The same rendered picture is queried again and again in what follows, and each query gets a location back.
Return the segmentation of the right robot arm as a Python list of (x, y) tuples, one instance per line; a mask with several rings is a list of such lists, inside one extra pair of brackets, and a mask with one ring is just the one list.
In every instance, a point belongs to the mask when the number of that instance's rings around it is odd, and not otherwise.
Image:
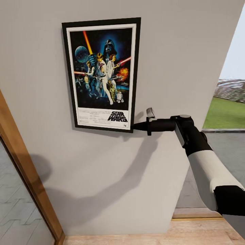
[(131, 129), (151, 132), (175, 131), (185, 148), (199, 195), (209, 210), (217, 211), (245, 240), (245, 189), (218, 159), (207, 137), (194, 126), (189, 115), (157, 119), (153, 108), (146, 110), (146, 122)]

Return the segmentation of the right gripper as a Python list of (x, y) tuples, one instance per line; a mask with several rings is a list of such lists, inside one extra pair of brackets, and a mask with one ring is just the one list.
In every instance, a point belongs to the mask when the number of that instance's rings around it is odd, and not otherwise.
[(147, 131), (148, 136), (151, 136), (151, 132), (164, 132), (165, 131), (165, 121), (164, 119), (157, 119), (149, 121), (146, 117), (146, 122), (136, 123), (130, 127), (131, 129)]

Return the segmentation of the poster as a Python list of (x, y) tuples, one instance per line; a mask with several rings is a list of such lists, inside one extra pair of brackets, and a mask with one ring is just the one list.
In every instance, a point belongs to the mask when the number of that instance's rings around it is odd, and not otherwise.
[(133, 133), (141, 17), (62, 30), (75, 127)]

